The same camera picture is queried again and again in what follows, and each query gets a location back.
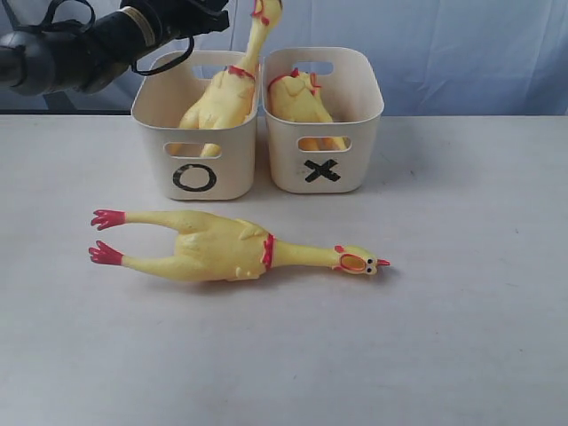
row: o symbol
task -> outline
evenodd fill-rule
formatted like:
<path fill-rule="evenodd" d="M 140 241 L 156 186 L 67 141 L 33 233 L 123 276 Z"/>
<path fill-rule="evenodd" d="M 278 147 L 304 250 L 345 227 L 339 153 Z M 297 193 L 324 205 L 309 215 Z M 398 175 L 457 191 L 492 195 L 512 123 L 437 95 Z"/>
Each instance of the o symbol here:
<path fill-rule="evenodd" d="M 191 168 L 206 170 L 209 175 L 209 180 L 207 184 L 205 184 L 204 186 L 200 186 L 198 188 L 182 184 L 181 177 L 184 176 L 184 173 L 186 173 Z M 208 167 L 204 164 L 186 164 L 176 170 L 173 176 L 173 181 L 175 186 L 189 193 L 204 193 L 209 189 L 211 189 L 213 186 L 215 186 L 215 184 L 217 183 L 217 175 L 215 174 L 215 172 L 211 167 Z"/>

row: rubber chicken body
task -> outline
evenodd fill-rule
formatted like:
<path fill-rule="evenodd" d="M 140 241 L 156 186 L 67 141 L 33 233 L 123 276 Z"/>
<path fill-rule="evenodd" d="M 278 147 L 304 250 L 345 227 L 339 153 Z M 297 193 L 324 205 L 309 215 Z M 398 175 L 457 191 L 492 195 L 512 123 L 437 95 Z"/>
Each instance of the rubber chicken body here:
<path fill-rule="evenodd" d="M 349 274 L 375 275 L 389 262 L 356 246 L 317 248 L 277 240 L 263 227 L 247 220 L 211 213 L 182 211 L 122 212 L 97 210 L 91 225 L 104 230 L 124 224 L 165 226 L 178 232 L 173 256 L 125 256 L 97 241 L 91 261 L 120 265 L 175 281 L 255 280 L 272 268 L 306 265 Z"/>
<path fill-rule="evenodd" d="M 271 113 L 289 122 L 333 122 L 333 118 L 321 100 L 321 86 L 315 73 L 305 73 L 297 68 L 290 75 L 276 77 L 268 86 Z M 344 138 L 323 138 L 327 150 L 347 149 Z M 316 138 L 303 138 L 300 148 L 319 151 Z"/>
<path fill-rule="evenodd" d="M 279 24 L 281 0 L 256 0 L 245 56 L 235 65 L 213 76 L 201 98 L 182 117 L 180 129 L 229 129 L 243 124 L 251 114 L 256 89 L 260 51 L 268 35 Z M 172 147 L 177 154 L 181 145 Z M 219 146 L 206 144 L 201 157 L 220 154 Z"/>

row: yellow rubber chicken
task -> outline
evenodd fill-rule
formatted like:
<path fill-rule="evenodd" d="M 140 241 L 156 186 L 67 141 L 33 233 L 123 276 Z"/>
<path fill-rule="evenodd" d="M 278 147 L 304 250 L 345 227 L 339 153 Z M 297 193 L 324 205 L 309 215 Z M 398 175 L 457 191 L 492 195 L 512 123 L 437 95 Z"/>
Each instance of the yellow rubber chicken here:
<path fill-rule="evenodd" d="M 165 226 L 178 232 L 173 256 L 138 258 L 125 256 L 97 241 L 90 248 L 91 261 L 120 265 L 167 280 L 255 280 L 271 268 L 306 265 L 331 268 L 349 274 L 375 275 L 386 260 L 356 246 L 317 248 L 276 239 L 259 225 L 211 213 L 182 211 L 123 212 L 97 210 L 91 225 L 99 230 L 124 224 Z"/>
<path fill-rule="evenodd" d="M 289 75 L 280 75 L 268 85 L 271 113 L 289 122 L 333 122 L 321 100 L 321 86 L 315 73 L 300 72 L 295 68 Z M 347 149 L 344 138 L 323 138 L 327 150 Z M 317 138 L 303 138 L 300 148 L 319 151 Z"/>
<path fill-rule="evenodd" d="M 201 98 L 182 117 L 180 129 L 229 129 L 246 121 L 255 96 L 260 51 L 281 15 L 281 0 L 255 0 L 245 56 L 213 76 Z M 174 145 L 171 153 L 177 154 L 180 148 Z M 219 154 L 215 144 L 206 144 L 201 151 L 201 157 Z"/>

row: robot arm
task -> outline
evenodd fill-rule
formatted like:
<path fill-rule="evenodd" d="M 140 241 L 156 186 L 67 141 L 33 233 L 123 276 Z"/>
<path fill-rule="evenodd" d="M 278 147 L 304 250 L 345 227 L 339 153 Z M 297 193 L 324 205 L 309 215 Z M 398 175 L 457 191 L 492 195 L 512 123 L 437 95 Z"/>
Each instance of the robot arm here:
<path fill-rule="evenodd" d="M 229 28 L 228 0 L 122 0 L 120 9 L 97 19 L 87 0 L 73 0 L 91 10 L 87 23 L 53 22 L 68 0 L 51 0 L 43 21 L 17 28 L 0 38 L 0 87 L 25 96 L 73 89 L 95 93 L 128 68 L 154 75 L 192 54 L 193 37 Z M 151 71 L 137 61 L 174 39 L 188 39 L 187 51 Z"/>

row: black x mark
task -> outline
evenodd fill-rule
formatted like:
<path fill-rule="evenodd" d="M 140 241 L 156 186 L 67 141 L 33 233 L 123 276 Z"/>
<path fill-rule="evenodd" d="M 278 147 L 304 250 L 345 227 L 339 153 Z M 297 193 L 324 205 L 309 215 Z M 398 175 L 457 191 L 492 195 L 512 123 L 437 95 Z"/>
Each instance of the black x mark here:
<path fill-rule="evenodd" d="M 337 182 L 339 179 L 341 179 L 341 176 L 331 170 L 334 166 L 337 165 L 337 162 L 335 160 L 327 160 L 321 165 L 313 162 L 312 160 L 308 160 L 304 163 L 304 165 L 313 170 L 310 176 L 305 179 L 306 182 L 313 182 L 320 176 L 328 178 L 332 182 Z"/>

